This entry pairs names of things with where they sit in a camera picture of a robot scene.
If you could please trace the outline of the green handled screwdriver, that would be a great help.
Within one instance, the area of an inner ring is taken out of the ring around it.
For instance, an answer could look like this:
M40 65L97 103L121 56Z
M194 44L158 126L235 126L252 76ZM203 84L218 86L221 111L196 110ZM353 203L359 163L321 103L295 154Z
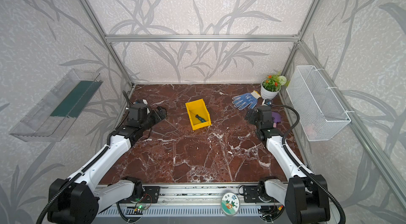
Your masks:
M199 116L199 115L195 115L195 117L196 117L201 123L206 122L206 120L205 120L203 117Z

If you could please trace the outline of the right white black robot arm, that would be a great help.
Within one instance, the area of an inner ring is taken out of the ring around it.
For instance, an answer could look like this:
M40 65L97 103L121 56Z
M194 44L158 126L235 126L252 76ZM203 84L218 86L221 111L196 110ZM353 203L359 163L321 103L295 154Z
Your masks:
M287 178L287 183L277 178L261 180L259 196L266 201L275 199L281 203L293 224L330 221L331 203L338 211L338 223L346 223L344 209L328 190L325 178L307 168L287 143L287 136L300 122L299 113L294 108L289 108L296 115L296 121L282 133L274 125L272 110L272 105L264 104L249 109L245 116L245 120L256 127L258 139L277 160Z

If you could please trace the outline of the yellow plastic bin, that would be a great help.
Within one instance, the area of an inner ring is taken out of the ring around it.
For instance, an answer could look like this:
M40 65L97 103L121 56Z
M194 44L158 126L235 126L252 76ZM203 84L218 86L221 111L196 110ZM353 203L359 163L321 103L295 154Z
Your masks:
M187 114L193 131L211 126L211 119L203 99L187 102Z

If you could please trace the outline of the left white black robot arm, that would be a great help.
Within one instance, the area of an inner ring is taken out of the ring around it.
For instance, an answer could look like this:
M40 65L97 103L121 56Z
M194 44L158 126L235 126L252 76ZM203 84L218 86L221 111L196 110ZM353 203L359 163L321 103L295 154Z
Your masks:
M98 189L101 179L129 151L145 131L167 117L162 106L151 109L145 100L132 104L125 119L108 135L107 143L83 167L66 179L56 179L49 188L47 205L37 223L47 219L55 224L90 224L102 211L121 200L143 199L140 179L125 177Z

